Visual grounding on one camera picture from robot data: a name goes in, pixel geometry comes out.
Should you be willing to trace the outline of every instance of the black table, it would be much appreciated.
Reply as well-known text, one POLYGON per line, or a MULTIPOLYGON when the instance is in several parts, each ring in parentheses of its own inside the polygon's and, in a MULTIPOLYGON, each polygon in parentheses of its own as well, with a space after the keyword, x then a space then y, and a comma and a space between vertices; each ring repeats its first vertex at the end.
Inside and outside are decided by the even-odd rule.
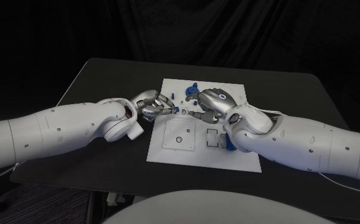
MULTIPOLYGON (((142 91, 160 91, 163 78, 245 85, 247 98, 260 108, 322 121, 348 129, 348 124, 312 74, 140 63, 94 58, 88 61, 60 105, 132 99, 142 91)), ((330 182, 320 174, 300 171, 261 157, 263 173, 149 163, 153 123, 140 120, 145 134, 109 143, 96 139, 88 147, 24 163, 14 182, 42 183, 153 196, 172 191, 232 191, 287 203, 325 215, 360 219, 360 193, 330 182)), ((330 175, 359 187, 356 179, 330 175)))

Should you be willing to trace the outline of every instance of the black backdrop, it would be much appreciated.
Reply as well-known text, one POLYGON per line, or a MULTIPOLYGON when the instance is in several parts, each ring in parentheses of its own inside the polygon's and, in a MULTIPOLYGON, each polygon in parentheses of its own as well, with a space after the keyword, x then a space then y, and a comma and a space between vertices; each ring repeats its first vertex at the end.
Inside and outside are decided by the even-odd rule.
POLYGON ((103 57, 310 72, 360 131, 359 0, 3 0, 0 17, 2 119, 54 106, 103 57))

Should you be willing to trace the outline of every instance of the white board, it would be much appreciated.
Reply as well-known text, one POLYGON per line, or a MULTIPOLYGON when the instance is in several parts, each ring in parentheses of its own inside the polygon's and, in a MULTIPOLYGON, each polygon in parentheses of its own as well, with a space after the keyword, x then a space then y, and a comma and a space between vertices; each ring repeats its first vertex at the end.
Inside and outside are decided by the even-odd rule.
POLYGON ((156 118, 147 161, 188 166, 219 168, 240 171, 261 172, 260 156, 257 153, 230 151, 225 148, 225 134, 222 120, 218 124, 208 124, 194 118, 188 112, 202 111, 194 101, 186 101, 186 89, 198 83, 199 90, 224 89, 237 103, 247 102, 244 85, 165 79, 162 94, 172 99, 181 111, 169 116, 156 118))

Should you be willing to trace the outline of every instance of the blue connector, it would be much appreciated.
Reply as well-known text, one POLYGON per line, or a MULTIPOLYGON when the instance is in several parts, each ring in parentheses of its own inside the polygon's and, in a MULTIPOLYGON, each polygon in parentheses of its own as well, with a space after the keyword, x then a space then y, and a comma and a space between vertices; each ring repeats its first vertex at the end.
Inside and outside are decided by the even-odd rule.
POLYGON ((192 95, 195 93, 199 93, 198 83, 195 83, 194 86, 186 89, 186 95, 192 95))
POLYGON ((234 146, 232 142, 231 142, 231 137, 230 134, 227 133, 227 148, 230 151, 235 151, 237 147, 234 146))

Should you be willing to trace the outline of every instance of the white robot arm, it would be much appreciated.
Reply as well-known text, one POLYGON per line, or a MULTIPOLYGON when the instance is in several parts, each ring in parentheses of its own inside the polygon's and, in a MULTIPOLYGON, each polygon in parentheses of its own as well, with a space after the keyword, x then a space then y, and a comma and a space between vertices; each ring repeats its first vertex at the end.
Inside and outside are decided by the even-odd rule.
POLYGON ((110 98, 99 103, 64 105, 0 121, 0 168, 77 150, 101 136, 114 142, 127 134, 133 140, 143 134, 139 114, 153 121, 159 115, 175 112, 172 101, 149 90, 130 101, 110 98))
POLYGON ((299 117, 270 118, 248 103, 237 105, 221 89, 205 90, 188 96, 186 101, 192 99, 198 99, 207 112, 189 114, 208 123, 224 119, 232 144, 243 152, 257 152, 300 170, 360 179, 359 133, 299 117))

